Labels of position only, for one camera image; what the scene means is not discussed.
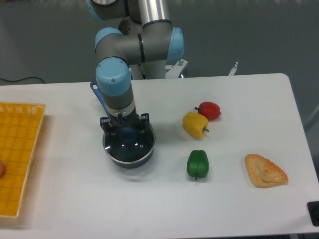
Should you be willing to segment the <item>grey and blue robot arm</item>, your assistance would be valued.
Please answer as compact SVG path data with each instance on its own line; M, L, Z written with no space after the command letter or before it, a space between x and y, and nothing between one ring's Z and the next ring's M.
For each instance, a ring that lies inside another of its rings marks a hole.
M148 114L136 113L129 66L181 59L182 30L172 25L165 0L89 0L87 5L98 19L128 17L142 27L129 34L106 27L95 36L96 81L109 114L101 128L110 134L125 127L147 130Z

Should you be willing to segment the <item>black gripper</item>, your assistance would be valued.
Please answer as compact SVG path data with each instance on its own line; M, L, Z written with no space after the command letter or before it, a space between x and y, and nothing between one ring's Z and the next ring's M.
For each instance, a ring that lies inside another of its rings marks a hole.
M148 113L138 115L136 112L131 112L126 116L122 113L115 115L109 113L109 115L110 118L100 117L100 127L105 135L115 136L117 128L132 127L135 123L140 137L145 136L150 132L150 119Z

